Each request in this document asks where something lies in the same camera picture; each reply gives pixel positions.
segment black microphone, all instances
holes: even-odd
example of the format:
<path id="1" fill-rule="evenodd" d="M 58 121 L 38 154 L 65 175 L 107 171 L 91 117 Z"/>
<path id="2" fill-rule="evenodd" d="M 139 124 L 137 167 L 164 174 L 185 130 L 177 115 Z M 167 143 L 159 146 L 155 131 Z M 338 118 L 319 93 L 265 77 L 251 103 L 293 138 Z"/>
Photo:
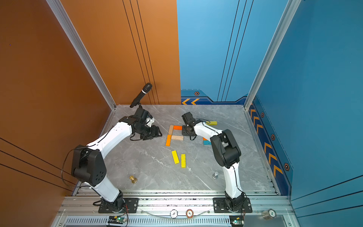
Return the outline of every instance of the black microphone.
<path id="1" fill-rule="evenodd" d="M 145 86 L 142 88 L 141 92 L 136 96 L 136 98 L 132 101 L 130 108 L 133 108 L 137 104 L 140 103 L 141 99 L 145 96 L 146 93 L 148 93 L 152 88 L 151 83 L 145 84 Z"/>

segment gray marble surface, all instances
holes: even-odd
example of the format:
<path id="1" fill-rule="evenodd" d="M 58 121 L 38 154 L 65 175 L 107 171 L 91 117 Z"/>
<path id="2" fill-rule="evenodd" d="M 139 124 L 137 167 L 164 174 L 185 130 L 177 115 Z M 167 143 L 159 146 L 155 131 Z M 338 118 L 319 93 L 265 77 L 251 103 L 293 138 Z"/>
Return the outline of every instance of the gray marble surface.
<path id="1" fill-rule="evenodd" d="M 217 129 L 229 129 L 233 133 L 242 155 L 239 174 L 244 191 L 274 191 L 261 163 L 260 156 L 239 105 L 143 105 L 155 118 L 154 124 L 160 127 L 162 137 L 147 141 L 119 143 L 105 158 L 107 175 L 120 190 L 225 190 L 222 167 L 214 158 L 211 145 L 203 145 L 203 138 L 194 141 L 184 137 L 184 141 L 172 140 L 170 147 L 165 146 L 170 125 L 183 125 L 182 115 L 191 112 L 195 118 L 217 121 Z M 115 125 L 123 116 L 135 113 L 136 107 L 118 105 L 109 125 Z M 181 135 L 181 130 L 174 130 Z M 186 154 L 187 168 L 175 164 L 171 152 L 176 150 L 180 159 Z M 212 174 L 218 172 L 217 179 Z M 132 184 L 129 176 L 138 181 Z"/>

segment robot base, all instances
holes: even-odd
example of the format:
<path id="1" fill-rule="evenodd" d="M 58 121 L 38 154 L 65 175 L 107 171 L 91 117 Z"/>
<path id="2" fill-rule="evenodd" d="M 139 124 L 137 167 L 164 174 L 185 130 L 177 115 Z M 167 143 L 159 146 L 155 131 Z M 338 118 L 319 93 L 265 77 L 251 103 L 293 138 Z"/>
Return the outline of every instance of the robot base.
<path id="1" fill-rule="evenodd" d="M 232 213 L 229 211 L 225 198 L 213 198 L 214 213 Z M 245 213 L 252 213 L 252 206 L 249 198 L 245 198 L 242 209 Z"/>
<path id="2" fill-rule="evenodd" d="M 98 213 L 109 214 L 109 213 L 123 213 L 126 211 L 126 205 L 129 214 L 136 213 L 137 207 L 139 205 L 139 198 L 126 198 L 124 199 L 122 195 L 118 196 L 113 203 L 101 200 L 99 205 Z"/>

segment white poker chip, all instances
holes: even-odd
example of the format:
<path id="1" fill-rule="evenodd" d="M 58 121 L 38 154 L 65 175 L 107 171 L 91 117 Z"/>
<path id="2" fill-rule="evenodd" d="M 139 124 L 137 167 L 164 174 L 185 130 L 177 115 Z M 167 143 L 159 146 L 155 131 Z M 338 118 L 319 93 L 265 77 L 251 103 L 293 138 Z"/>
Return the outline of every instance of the white poker chip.
<path id="1" fill-rule="evenodd" d="M 275 211 L 274 210 L 269 210 L 269 214 L 270 214 L 270 216 L 272 217 L 272 218 L 274 218 L 275 216 L 276 216 L 276 213 L 275 213 Z"/>
<path id="2" fill-rule="evenodd" d="M 187 210 L 187 218 L 192 218 L 194 216 L 194 212 L 191 209 Z"/>
<path id="3" fill-rule="evenodd" d="M 171 218 L 176 218 L 178 216 L 178 212 L 176 210 L 172 210 L 170 212 L 170 216 L 171 216 Z"/>

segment orange chevron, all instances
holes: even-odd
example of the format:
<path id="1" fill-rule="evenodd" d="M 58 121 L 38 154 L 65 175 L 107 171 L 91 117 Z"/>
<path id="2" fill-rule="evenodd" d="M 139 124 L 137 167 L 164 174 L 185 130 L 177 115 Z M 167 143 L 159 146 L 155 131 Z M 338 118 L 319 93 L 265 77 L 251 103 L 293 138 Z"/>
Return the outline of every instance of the orange chevron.
<path id="1" fill-rule="evenodd" d="M 190 98 L 187 98 L 186 100 L 184 100 L 184 102 L 182 102 L 184 105 L 187 105 L 186 102 L 189 101 Z"/>
<path id="2" fill-rule="evenodd" d="M 196 100 L 194 100 L 194 101 L 192 102 L 192 104 L 193 104 L 193 105 L 196 105 L 196 104 L 195 104 L 195 102 L 196 102 L 196 101 L 198 101 L 198 100 L 199 100 L 199 98 L 197 98 Z"/>
<path id="3" fill-rule="evenodd" d="M 252 119 L 252 112 L 256 112 L 256 110 L 251 110 L 251 119 Z"/>
<path id="4" fill-rule="evenodd" d="M 276 177 L 276 170 L 279 171 L 281 174 L 283 174 L 282 170 L 279 167 L 273 165 L 273 175 L 274 175 L 274 177 Z"/>
<path id="5" fill-rule="evenodd" d="M 253 125 L 256 125 L 255 123 L 256 123 L 256 119 L 257 120 L 259 120 L 259 118 L 258 117 L 253 117 Z"/>
<path id="6" fill-rule="evenodd" d="M 262 125 L 257 124 L 257 134 L 258 134 L 258 128 L 262 128 L 263 129 L 263 127 L 262 127 Z"/>
<path id="7" fill-rule="evenodd" d="M 266 154 L 266 147 L 269 147 L 272 149 L 271 145 L 269 145 L 268 143 L 265 142 L 265 154 Z"/>
<path id="8" fill-rule="evenodd" d="M 269 163 L 270 163 L 270 164 L 271 164 L 271 157 L 277 161 L 276 156 L 274 156 L 274 155 L 272 155 L 271 153 L 269 153 Z"/>

